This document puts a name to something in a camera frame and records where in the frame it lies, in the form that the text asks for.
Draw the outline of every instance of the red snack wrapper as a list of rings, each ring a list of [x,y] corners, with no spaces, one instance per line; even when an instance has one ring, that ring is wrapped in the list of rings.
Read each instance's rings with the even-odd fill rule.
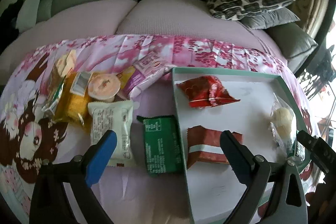
[[[187,169],[196,161],[229,164],[219,145],[221,131],[206,129],[202,126],[188,128],[188,161]],[[233,132],[237,141],[243,143],[243,135]]]
[[[229,95],[216,76],[201,76],[177,86],[187,95],[191,107],[214,107],[240,101]]]

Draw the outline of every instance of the clear plastic wrapper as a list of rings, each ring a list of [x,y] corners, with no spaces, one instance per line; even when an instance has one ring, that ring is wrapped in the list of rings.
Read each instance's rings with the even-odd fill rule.
[[[91,102],[88,110],[92,116],[91,145],[96,144],[106,130],[113,130],[117,135],[117,146],[108,165],[135,166],[130,140],[133,101]]]
[[[296,116],[292,108],[274,94],[270,114],[270,129],[286,158],[300,164],[305,159],[305,148],[296,140]]]
[[[159,57],[155,52],[150,52],[117,74],[121,83],[118,96],[123,99],[134,99],[173,67],[174,65]]]
[[[56,60],[52,67],[52,71],[48,80],[48,99],[42,108],[46,116],[53,117],[56,112],[56,107],[61,98],[64,83],[75,67],[76,50],[71,50],[63,54]]]
[[[91,102],[88,83],[91,72],[72,73],[64,78],[52,99],[42,108],[55,122],[72,122],[84,126]]]

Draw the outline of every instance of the green snack package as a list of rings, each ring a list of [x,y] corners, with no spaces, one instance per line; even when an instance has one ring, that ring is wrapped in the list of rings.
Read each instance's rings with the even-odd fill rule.
[[[174,116],[145,118],[144,124],[146,166],[149,174],[178,173],[183,171],[178,127]]]

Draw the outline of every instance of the blue gripper pad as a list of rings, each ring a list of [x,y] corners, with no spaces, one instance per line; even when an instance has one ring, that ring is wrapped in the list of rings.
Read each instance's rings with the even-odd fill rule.
[[[116,133],[112,130],[107,130],[96,145],[98,146],[98,150],[86,167],[85,181],[88,187],[97,183],[103,174],[104,169],[117,146]]]

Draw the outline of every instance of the barcode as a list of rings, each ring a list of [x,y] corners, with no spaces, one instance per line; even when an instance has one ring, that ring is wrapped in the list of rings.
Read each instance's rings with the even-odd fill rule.
[[[84,97],[85,90],[87,88],[87,85],[89,83],[91,77],[90,72],[79,72],[77,73],[75,79],[73,80],[73,83],[70,88],[70,92],[72,94],[76,94],[79,96]]]

